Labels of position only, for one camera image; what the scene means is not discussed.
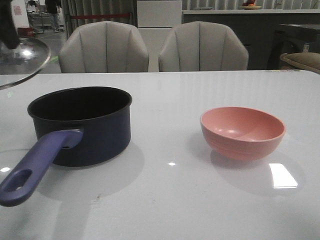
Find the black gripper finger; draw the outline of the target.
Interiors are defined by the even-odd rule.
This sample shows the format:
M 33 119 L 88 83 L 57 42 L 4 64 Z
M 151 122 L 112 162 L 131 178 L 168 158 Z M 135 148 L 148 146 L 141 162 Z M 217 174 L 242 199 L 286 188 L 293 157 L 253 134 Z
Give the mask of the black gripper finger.
M 12 17 L 11 0 L 0 0 L 0 41 L 10 49 L 16 49 L 20 43 Z

